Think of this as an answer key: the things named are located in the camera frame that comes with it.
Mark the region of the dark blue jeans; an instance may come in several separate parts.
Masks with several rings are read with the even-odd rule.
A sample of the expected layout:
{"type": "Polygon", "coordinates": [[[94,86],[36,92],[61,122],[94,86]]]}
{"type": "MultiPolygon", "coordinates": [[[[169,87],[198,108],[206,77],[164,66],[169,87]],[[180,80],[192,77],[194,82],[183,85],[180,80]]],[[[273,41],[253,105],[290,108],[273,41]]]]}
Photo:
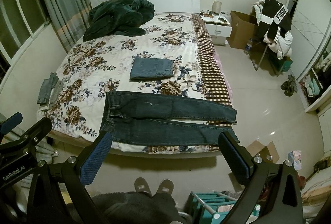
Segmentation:
{"type": "Polygon", "coordinates": [[[107,92],[101,134],[136,146],[194,146],[217,144],[228,132],[237,111],[208,100],[113,90],[107,92]]]}

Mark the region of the flat cardboard piece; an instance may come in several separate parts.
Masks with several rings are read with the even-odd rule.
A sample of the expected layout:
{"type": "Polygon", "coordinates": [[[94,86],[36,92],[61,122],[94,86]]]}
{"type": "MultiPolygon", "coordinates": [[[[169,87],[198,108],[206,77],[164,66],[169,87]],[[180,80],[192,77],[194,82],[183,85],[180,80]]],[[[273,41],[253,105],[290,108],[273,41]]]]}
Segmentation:
{"type": "Polygon", "coordinates": [[[259,155],[266,162],[277,163],[279,161],[279,154],[273,142],[265,146],[255,140],[246,149],[253,157],[259,155]]]}

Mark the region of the left worn slipper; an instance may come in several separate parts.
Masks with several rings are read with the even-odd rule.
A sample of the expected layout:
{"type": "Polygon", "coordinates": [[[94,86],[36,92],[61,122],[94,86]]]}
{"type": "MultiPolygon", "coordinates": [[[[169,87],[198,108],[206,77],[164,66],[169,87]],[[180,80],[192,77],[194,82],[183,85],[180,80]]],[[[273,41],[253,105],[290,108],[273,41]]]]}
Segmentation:
{"type": "Polygon", "coordinates": [[[134,187],[137,193],[142,193],[148,197],[151,197],[151,190],[147,181],[143,177],[138,177],[134,182],[134,187]]]}

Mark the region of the worn slipper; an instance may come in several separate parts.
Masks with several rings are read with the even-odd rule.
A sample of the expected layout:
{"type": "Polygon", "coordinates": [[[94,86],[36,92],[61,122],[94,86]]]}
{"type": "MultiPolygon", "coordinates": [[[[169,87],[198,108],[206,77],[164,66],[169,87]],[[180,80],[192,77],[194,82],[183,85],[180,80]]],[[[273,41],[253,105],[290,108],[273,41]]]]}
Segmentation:
{"type": "Polygon", "coordinates": [[[137,193],[142,193],[148,197],[151,197],[151,190],[147,181],[143,177],[138,177],[134,182],[134,187],[137,193]]]}
{"type": "Polygon", "coordinates": [[[174,183],[170,179],[164,179],[162,182],[159,184],[157,193],[166,193],[171,195],[173,193],[174,189],[174,183]]]}

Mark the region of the teal storage rack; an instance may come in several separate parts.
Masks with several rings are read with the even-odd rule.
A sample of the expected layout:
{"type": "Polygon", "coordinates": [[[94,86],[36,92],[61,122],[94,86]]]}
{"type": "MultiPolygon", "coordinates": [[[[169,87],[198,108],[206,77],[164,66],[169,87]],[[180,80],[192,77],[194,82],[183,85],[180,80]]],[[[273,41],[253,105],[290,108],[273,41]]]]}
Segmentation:
{"type": "Polygon", "coordinates": [[[221,223],[233,208],[241,193],[214,191],[208,193],[191,192],[187,205],[192,223],[221,223]]]}

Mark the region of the right worn slipper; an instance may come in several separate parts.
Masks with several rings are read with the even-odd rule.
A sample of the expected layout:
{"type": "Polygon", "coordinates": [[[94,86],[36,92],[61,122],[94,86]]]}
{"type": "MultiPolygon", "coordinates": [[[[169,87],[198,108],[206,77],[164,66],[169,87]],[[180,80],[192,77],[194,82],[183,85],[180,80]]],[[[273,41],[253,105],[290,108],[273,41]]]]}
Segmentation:
{"type": "Polygon", "coordinates": [[[170,179],[164,179],[162,182],[159,184],[157,193],[166,193],[171,195],[173,193],[174,189],[174,183],[170,179]]]}

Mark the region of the grey slippers on floor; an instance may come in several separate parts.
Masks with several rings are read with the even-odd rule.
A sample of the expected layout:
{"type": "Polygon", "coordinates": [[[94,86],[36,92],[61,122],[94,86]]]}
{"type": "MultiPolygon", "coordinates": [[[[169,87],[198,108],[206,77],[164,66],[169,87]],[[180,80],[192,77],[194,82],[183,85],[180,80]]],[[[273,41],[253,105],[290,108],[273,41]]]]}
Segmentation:
{"type": "Polygon", "coordinates": [[[288,75],[288,79],[281,85],[281,90],[284,91],[287,97],[291,97],[297,92],[297,84],[293,75],[288,75]]]}

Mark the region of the folded blue jeans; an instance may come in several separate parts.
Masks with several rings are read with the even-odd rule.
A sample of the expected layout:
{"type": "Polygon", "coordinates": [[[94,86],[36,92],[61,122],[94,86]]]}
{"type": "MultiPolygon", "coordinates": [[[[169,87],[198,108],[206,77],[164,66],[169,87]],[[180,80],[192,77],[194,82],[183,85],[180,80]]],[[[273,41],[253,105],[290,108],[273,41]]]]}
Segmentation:
{"type": "Polygon", "coordinates": [[[173,60],[136,57],[130,72],[130,80],[154,81],[170,78],[172,75],[173,60]]]}

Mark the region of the checkered bed cover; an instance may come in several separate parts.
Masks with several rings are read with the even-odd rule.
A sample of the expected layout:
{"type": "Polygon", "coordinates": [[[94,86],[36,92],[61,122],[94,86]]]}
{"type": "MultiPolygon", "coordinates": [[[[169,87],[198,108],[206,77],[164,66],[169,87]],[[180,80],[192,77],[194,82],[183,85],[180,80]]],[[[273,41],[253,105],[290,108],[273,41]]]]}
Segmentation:
{"type": "Polygon", "coordinates": [[[231,94],[211,36],[200,16],[193,14],[192,23],[197,42],[198,63],[201,73],[203,95],[208,101],[232,108],[231,94]]]}

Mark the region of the metal chair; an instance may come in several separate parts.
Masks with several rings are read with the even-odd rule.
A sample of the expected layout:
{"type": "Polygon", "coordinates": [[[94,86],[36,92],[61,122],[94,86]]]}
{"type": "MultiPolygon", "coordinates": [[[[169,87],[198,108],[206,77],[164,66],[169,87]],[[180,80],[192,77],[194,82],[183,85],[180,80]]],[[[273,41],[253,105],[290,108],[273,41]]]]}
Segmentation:
{"type": "Polygon", "coordinates": [[[284,62],[277,59],[276,53],[262,39],[253,39],[248,55],[255,71],[266,70],[276,77],[284,73],[284,62]]]}

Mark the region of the white puffer jacket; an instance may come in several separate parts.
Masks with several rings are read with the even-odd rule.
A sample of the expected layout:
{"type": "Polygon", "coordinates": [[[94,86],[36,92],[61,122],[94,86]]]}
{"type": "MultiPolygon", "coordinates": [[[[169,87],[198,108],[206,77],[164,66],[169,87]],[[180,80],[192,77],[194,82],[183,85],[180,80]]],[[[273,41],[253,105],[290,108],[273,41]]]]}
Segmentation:
{"type": "MultiPolygon", "coordinates": [[[[255,2],[252,6],[253,11],[255,12],[255,17],[258,25],[260,22],[264,1],[265,0],[259,0],[258,2],[255,2]]],[[[265,34],[265,36],[262,39],[263,42],[268,44],[272,52],[275,52],[277,54],[277,58],[279,60],[283,59],[284,57],[291,56],[292,53],[291,46],[293,41],[291,30],[285,34],[285,37],[280,36],[277,41],[269,39],[267,37],[267,34],[265,34]]]]}

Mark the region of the plastic water bottle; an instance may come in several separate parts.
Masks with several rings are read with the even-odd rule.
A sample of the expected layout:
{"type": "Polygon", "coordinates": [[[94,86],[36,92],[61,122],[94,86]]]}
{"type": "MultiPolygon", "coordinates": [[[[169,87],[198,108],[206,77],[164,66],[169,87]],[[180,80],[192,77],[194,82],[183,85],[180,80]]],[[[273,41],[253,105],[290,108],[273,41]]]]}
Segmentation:
{"type": "Polygon", "coordinates": [[[251,50],[251,48],[252,48],[252,44],[253,44],[253,39],[249,39],[248,41],[247,41],[247,44],[246,44],[246,46],[245,46],[245,49],[244,49],[244,53],[245,54],[249,54],[250,53],[250,50],[251,50]]]}

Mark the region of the dark green blanket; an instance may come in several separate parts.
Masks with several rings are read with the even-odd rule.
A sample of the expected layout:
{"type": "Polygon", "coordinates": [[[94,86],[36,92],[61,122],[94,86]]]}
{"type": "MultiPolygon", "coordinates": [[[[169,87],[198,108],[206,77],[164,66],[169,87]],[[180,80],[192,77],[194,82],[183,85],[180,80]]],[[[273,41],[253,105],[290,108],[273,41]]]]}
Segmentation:
{"type": "Polygon", "coordinates": [[[109,0],[92,8],[90,26],[83,41],[91,41],[108,35],[143,36],[146,31],[140,26],[154,17],[154,4],[147,0],[109,0]]]}

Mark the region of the brown cardboard box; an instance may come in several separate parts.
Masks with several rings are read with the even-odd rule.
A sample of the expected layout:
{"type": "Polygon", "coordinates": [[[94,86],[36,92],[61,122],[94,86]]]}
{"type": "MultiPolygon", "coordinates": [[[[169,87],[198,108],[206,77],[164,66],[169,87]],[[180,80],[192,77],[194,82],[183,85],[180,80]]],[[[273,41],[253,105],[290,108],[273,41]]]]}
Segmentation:
{"type": "Polygon", "coordinates": [[[231,48],[244,50],[249,39],[256,39],[256,17],[236,11],[231,11],[230,15],[232,31],[228,43],[231,48]]]}

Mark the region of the black white jacket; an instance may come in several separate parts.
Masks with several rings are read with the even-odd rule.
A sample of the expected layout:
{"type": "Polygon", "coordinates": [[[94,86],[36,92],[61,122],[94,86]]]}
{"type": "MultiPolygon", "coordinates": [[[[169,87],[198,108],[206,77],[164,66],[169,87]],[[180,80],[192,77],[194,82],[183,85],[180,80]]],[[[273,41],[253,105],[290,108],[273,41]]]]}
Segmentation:
{"type": "Polygon", "coordinates": [[[291,25],[289,11],[284,4],[277,0],[265,0],[256,35],[261,39],[267,34],[269,39],[277,41],[280,36],[285,37],[291,25]]]}

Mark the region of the white nightstand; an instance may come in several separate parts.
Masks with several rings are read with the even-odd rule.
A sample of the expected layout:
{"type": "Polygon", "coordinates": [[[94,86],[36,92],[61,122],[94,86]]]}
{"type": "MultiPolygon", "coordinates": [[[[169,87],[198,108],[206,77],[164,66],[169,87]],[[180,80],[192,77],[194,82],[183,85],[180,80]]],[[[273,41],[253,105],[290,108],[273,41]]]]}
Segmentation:
{"type": "Polygon", "coordinates": [[[200,14],[205,27],[211,36],[214,45],[224,46],[227,38],[231,36],[231,23],[221,15],[202,15],[200,14]]]}

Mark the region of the white wardrobe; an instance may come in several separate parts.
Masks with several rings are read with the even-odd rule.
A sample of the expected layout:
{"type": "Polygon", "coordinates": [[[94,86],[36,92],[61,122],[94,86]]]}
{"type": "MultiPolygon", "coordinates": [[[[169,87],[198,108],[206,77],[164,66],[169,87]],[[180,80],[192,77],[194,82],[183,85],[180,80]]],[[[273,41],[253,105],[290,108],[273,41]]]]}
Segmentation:
{"type": "Polygon", "coordinates": [[[291,72],[306,113],[330,99],[330,0],[287,0],[293,35],[291,72]]]}

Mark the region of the beige table lamp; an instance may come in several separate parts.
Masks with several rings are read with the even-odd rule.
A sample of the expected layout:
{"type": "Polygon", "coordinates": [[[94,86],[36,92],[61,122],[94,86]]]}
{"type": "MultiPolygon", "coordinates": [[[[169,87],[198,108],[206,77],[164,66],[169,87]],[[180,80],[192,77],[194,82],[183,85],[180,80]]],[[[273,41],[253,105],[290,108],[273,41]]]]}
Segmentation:
{"type": "Polygon", "coordinates": [[[221,13],[222,3],[220,1],[214,0],[212,4],[211,11],[215,15],[219,15],[221,13]]]}

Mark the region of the window with white frame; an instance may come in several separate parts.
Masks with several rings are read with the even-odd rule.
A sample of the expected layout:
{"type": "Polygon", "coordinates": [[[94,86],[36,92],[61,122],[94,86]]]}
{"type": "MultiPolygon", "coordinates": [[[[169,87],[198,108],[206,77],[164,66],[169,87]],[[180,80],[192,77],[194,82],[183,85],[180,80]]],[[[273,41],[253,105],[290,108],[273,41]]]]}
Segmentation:
{"type": "Polygon", "coordinates": [[[1,0],[1,56],[8,65],[50,23],[44,0],[1,0]]]}

